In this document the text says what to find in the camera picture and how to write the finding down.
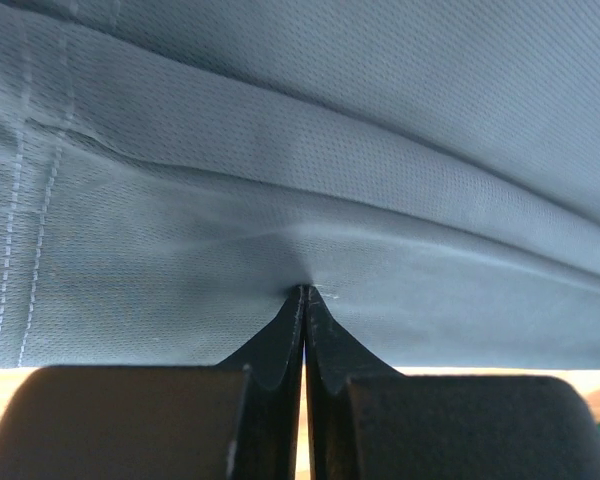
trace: white stitching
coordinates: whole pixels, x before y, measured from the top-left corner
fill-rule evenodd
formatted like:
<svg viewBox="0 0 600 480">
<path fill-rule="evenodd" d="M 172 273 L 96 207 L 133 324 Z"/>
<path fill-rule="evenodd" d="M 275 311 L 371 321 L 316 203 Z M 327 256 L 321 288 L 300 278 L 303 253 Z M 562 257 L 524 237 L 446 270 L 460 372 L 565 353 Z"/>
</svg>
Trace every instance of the white stitching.
<svg viewBox="0 0 600 480">
<path fill-rule="evenodd" d="M 77 2 L 75 8 L 72 5 L 72 11 L 77 12 Z M 44 226 L 46 224 L 47 212 L 49 211 L 49 204 L 51 203 L 51 190 L 55 184 L 56 177 L 58 175 L 58 169 L 60 168 L 60 162 L 63 155 L 63 144 L 67 135 L 67 130 L 73 122 L 73 114 L 75 112 L 75 91 L 73 89 L 73 80 L 71 78 L 71 72 L 69 70 L 69 50 L 67 46 L 67 33 L 64 30 L 64 26 L 60 27 L 60 63 L 64 66 L 66 72 L 67 81 L 67 98 L 68 104 L 65 111 L 65 118 L 61 128 L 56 134 L 56 149 L 55 157 L 53 159 L 53 166 L 51 167 L 51 174 L 47 181 L 47 186 L 44 193 L 44 203 L 40 212 L 40 228 L 38 230 L 38 242 L 36 244 L 36 258 L 33 265 L 33 278 L 31 280 L 31 295 L 29 300 L 29 313 L 27 315 L 27 327 L 25 328 L 24 335 L 22 336 L 22 345 L 20 346 L 20 357 L 18 358 L 18 366 L 22 366 L 22 360 L 24 358 L 24 351 L 27 347 L 27 337 L 31 330 L 31 323 L 33 322 L 33 310 L 36 303 L 36 288 L 38 283 L 38 271 L 40 269 L 40 257 L 42 256 L 42 242 L 44 240 Z"/>
<path fill-rule="evenodd" d="M 22 18 L 16 12 L 17 30 L 20 33 L 22 45 L 22 92 L 20 93 L 20 114 L 18 116 L 18 127 L 16 131 L 16 161 L 13 167 L 13 187 L 11 189 L 11 208 L 7 215 L 7 236 L 4 252 L 4 271 L 2 272 L 2 287 L 0 297 L 0 334 L 4 323 L 4 311 L 7 304 L 7 285 L 9 282 L 9 269 L 11 267 L 11 244 L 13 240 L 13 219 L 18 208 L 18 193 L 20 191 L 20 177 L 22 175 L 22 163 L 24 161 L 24 126 L 27 119 L 27 110 L 29 108 L 29 100 L 31 98 L 31 50 L 29 48 L 29 39 L 27 32 L 22 22 Z"/>
<path fill-rule="evenodd" d="M 109 19 L 109 23 L 111 23 L 111 29 L 113 31 L 115 31 L 118 26 L 118 16 L 120 15 L 121 4 L 121 0 L 113 0 L 113 5 L 111 6 L 111 18 Z"/>
</svg>

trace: black plastic part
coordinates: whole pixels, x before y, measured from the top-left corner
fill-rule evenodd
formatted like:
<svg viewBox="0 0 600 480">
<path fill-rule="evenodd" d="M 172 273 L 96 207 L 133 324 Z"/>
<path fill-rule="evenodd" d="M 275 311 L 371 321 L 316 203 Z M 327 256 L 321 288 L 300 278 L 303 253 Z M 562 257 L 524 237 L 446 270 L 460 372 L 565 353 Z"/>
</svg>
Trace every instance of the black plastic part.
<svg viewBox="0 0 600 480">
<path fill-rule="evenodd" d="M 305 297 L 216 367 L 37 371 L 0 422 L 0 480 L 293 478 Z"/>
<path fill-rule="evenodd" d="M 306 321 L 315 480 L 600 480 L 600 433 L 568 384 L 403 376 L 313 288 Z"/>
</svg>

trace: wooden surface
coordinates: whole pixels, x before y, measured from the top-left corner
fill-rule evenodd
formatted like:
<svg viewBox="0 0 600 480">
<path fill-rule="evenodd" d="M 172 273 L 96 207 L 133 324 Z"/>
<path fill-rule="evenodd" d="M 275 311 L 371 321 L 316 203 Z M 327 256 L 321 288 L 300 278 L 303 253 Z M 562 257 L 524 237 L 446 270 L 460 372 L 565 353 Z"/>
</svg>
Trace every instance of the wooden surface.
<svg viewBox="0 0 600 480">
<path fill-rule="evenodd" d="M 561 371 L 561 370 L 503 370 L 503 369 L 431 369 L 431 368 L 399 368 L 408 375 L 520 375 L 541 374 L 552 375 L 566 380 L 587 400 L 595 418 L 600 421 L 600 371 Z M 31 374 L 33 369 L 0 370 L 0 417 L 9 399 L 18 386 Z M 307 427 L 307 409 L 305 389 L 302 389 L 302 404 L 300 409 L 300 426 L 298 429 L 298 455 L 296 478 L 309 479 L 309 432 Z"/>
</svg>

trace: gray fabric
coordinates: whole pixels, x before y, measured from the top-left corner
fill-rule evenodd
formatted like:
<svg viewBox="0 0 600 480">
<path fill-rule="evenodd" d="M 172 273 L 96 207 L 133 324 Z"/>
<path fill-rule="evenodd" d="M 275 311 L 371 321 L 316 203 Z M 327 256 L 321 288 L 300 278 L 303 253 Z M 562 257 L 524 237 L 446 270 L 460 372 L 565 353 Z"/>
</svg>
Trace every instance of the gray fabric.
<svg viewBox="0 0 600 480">
<path fill-rule="evenodd" d="M 393 364 L 600 368 L 600 4 L 71 1 L 0 3 L 0 366 L 312 282 Z"/>
</svg>

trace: blue-gray cloth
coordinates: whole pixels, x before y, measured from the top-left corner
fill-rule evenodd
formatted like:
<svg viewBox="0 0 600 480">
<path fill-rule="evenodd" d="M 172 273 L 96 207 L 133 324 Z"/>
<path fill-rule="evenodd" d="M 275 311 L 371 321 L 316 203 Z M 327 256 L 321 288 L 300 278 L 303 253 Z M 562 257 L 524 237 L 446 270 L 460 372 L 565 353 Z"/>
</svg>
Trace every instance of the blue-gray cloth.
<svg viewBox="0 0 600 480">
<path fill-rule="evenodd" d="M 600 2 L 0 1 L 0 367 L 600 368 Z"/>
</svg>

